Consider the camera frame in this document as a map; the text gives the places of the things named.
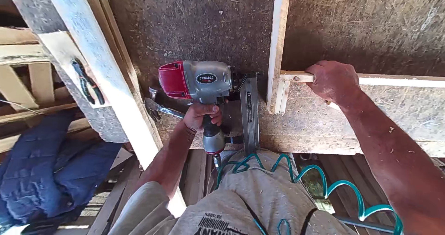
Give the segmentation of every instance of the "person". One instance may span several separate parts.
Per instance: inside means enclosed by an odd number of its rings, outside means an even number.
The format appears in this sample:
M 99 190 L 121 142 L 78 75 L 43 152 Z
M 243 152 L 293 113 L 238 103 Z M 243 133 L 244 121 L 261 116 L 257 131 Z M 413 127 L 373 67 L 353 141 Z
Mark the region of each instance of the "person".
M 443 234 L 445 180 L 428 155 L 360 89 L 352 65 L 320 61 L 306 69 L 315 76 L 307 85 L 336 103 L 352 126 L 369 166 L 404 225 L 404 234 Z M 179 218 L 166 209 L 178 185 L 187 152 L 203 115 L 220 125 L 217 106 L 193 104 L 170 140 L 142 174 L 109 234 L 355 234 L 327 212 L 317 210 L 301 181 L 290 181 L 279 154 L 260 149 L 248 170 L 223 169 L 219 187 L 186 208 Z M 230 161 L 242 161 L 241 151 Z

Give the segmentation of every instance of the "wooden stud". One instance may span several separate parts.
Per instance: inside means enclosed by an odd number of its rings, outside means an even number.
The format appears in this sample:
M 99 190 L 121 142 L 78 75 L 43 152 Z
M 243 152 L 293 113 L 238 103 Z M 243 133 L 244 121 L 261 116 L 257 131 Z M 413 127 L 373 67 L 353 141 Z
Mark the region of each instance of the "wooden stud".
M 23 107 L 36 109 L 39 106 L 11 66 L 0 65 L 0 93 L 7 101 L 20 104 Z M 25 108 L 11 104 L 16 111 Z
M 65 105 L 60 105 L 60 106 L 55 106 L 55 107 L 47 107 L 47 108 L 39 109 L 39 110 L 36 110 L 36 112 L 39 112 L 41 114 L 55 113 L 60 110 L 70 109 L 70 108 L 73 108 L 76 106 L 77 106 L 76 103 L 71 103 L 71 104 L 65 104 Z M 3 116 L 0 116 L 0 123 L 24 120 L 24 119 L 34 117 L 37 115 L 39 115 L 39 114 L 35 113 L 35 112 L 31 112 L 31 111 L 3 115 Z
M 47 104 L 55 101 L 53 87 L 53 73 L 51 63 L 29 64 L 32 95 L 37 103 Z
M 0 65 L 18 65 L 50 62 L 39 44 L 0 45 Z
M 279 95 L 281 60 L 283 58 L 284 36 L 286 34 L 289 0 L 275 0 L 270 40 L 269 72 L 267 78 L 267 110 L 271 114 L 280 113 L 282 95 Z
M 29 28 L 0 27 L 0 45 L 39 44 Z
M 68 133 L 75 132 L 77 130 L 85 129 L 87 127 L 90 127 L 88 120 L 86 118 L 78 119 L 73 122 L 71 122 L 70 126 L 68 127 Z M 19 139 L 20 135 L 14 135 L 7 138 L 0 139 L 0 153 L 9 151 L 12 149 L 14 144 Z

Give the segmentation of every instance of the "lumber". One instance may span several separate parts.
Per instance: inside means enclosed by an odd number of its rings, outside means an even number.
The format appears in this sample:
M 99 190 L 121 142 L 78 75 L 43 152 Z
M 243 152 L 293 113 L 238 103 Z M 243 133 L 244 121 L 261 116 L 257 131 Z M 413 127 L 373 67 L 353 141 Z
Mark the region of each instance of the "lumber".
M 39 44 L 29 28 L 0 27 L 0 45 Z
M 282 96 L 279 94 L 281 61 L 283 58 L 284 36 L 286 34 L 289 0 L 274 0 L 272 35 L 270 39 L 269 68 L 267 78 L 267 110 L 271 114 L 281 112 Z
M 0 65 L 19 65 L 49 61 L 48 55 L 39 44 L 0 45 Z
M 68 127 L 68 133 L 75 132 L 77 130 L 81 130 L 81 129 L 84 129 L 87 127 L 89 127 L 89 123 L 86 118 L 78 119 L 78 120 L 71 122 L 70 126 Z M 0 139 L 0 153 L 9 151 L 14 146 L 14 144 L 17 142 L 19 137 L 20 137 L 20 135 L 14 135 L 14 136 Z
M 51 1 L 97 79 L 97 84 L 107 96 L 142 168 L 147 169 L 162 148 L 162 142 L 142 99 L 135 97 L 138 88 L 125 81 L 87 0 Z M 184 203 L 181 195 L 176 194 L 175 197 L 171 204 Z
M 141 169 L 139 168 L 139 163 L 135 163 L 133 168 L 131 168 L 130 175 L 128 176 L 127 184 L 125 185 L 124 192 L 122 193 L 121 200 L 119 201 L 118 207 L 113 217 L 113 222 L 111 222 L 111 227 L 114 226 L 117 219 L 121 215 L 122 210 L 124 209 L 125 204 L 130 199 L 131 195 L 137 190 L 135 189 L 136 183 L 141 177 Z
M 39 106 L 36 104 L 36 100 L 31 95 L 29 90 L 20 80 L 11 66 L 0 65 L 0 93 L 6 98 L 7 101 L 14 102 L 20 106 L 35 109 Z M 15 104 L 11 106 L 16 111 L 25 110 Z
M 79 77 L 79 74 L 74 70 L 73 65 L 71 65 L 71 62 L 74 59 L 77 59 L 84 67 L 86 74 L 92 78 L 96 83 L 97 79 L 95 79 L 94 74 L 91 71 L 90 66 L 83 58 L 81 52 L 76 47 L 75 43 L 70 37 L 70 34 L 67 32 L 55 32 L 55 33 L 43 33 L 38 34 L 39 38 L 41 39 L 42 43 L 45 45 L 45 47 L 50 51 L 51 55 L 59 62 L 60 67 L 64 70 L 64 72 L 70 77 L 70 79 L 73 81 L 73 84 L 76 85 L 76 87 L 79 89 L 80 92 L 82 92 L 82 96 L 87 100 L 85 94 L 83 93 L 82 86 L 81 86 L 81 80 Z M 92 108 L 100 108 L 100 107 L 109 107 L 110 103 L 104 94 L 102 88 L 99 86 L 99 89 L 102 91 L 102 94 L 105 99 L 104 104 L 100 104 L 99 100 L 95 94 L 95 92 L 92 90 L 91 86 L 88 86 L 88 90 L 90 95 L 94 99 L 94 104 L 89 102 Z
M 66 86 L 59 87 L 54 90 L 54 98 L 56 99 L 56 101 L 64 100 L 70 96 L 70 92 L 68 91 L 68 88 L 66 88 Z
M 47 104 L 55 101 L 53 73 L 51 63 L 29 64 L 29 78 L 31 80 L 32 95 L 37 103 Z
M 360 85 L 445 87 L 445 77 L 358 73 Z M 301 71 L 281 71 L 280 81 L 314 82 L 314 75 Z
M 58 111 L 64 110 L 64 109 L 70 109 L 70 108 L 73 108 L 76 106 L 77 106 L 76 103 L 71 103 L 71 104 L 65 104 L 65 105 L 60 105 L 60 106 L 38 109 L 38 110 L 36 110 L 36 112 L 39 112 L 41 114 L 49 114 L 49 113 L 55 113 L 55 112 L 58 112 Z M 24 120 L 24 119 L 27 119 L 27 118 L 30 118 L 30 117 L 33 117 L 36 115 L 39 115 L 39 114 L 35 113 L 35 112 L 31 112 L 31 111 L 3 115 L 3 116 L 0 116 L 0 123 Z
M 104 205 L 97 214 L 96 220 L 91 225 L 91 228 L 89 229 L 87 235 L 101 235 L 104 232 L 105 227 L 107 226 L 108 223 L 108 219 L 111 213 L 113 212 L 114 207 L 118 203 L 119 198 L 122 195 L 122 192 L 124 192 L 128 178 L 135 164 L 137 164 L 137 159 L 130 158 L 127 164 L 125 165 L 122 174 L 119 176 L 118 181 L 116 182 L 110 194 L 108 195 L 107 199 L 105 200 Z

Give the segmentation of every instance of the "wood beam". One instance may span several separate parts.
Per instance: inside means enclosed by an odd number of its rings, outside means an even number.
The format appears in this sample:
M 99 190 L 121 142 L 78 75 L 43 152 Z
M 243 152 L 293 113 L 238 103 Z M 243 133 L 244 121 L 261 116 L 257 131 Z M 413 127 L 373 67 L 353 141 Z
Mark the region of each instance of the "wood beam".
M 358 73 L 360 85 L 445 87 L 445 77 Z M 314 82 L 314 75 L 302 71 L 281 71 L 280 81 Z
M 0 93 L 10 102 L 20 106 L 36 109 L 39 106 L 36 100 L 17 76 L 11 66 L 0 65 Z M 25 108 L 11 104 L 16 111 L 24 111 Z
M 283 93 L 288 86 L 280 83 L 281 60 L 283 58 L 284 36 L 286 34 L 287 11 L 289 0 L 275 0 L 272 20 L 272 35 L 270 40 L 269 72 L 267 78 L 267 110 L 271 114 L 284 113 L 282 111 Z
M 29 28 L 0 27 L 0 45 L 39 44 Z
M 0 65 L 41 62 L 49 62 L 49 57 L 39 44 L 0 45 Z
M 31 79 L 32 95 L 37 103 L 47 104 L 55 101 L 53 86 L 53 71 L 51 63 L 29 64 L 29 78 Z

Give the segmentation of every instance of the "hand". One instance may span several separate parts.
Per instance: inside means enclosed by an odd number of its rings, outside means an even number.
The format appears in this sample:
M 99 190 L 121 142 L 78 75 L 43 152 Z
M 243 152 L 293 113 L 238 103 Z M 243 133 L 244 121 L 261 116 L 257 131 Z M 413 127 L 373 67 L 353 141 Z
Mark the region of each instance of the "hand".
M 340 107 L 347 107 L 363 91 L 352 65 L 335 61 L 319 61 L 306 69 L 315 75 L 314 82 L 306 84 L 321 98 Z
M 210 115 L 213 124 L 217 126 L 221 125 L 223 114 L 219 107 L 215 105 L 204 105 L 199 102 L 195 102 L 189 107 L 183 121 L 188 128 L 196 132 L 203 129 L 203 118 L 205 114 Z

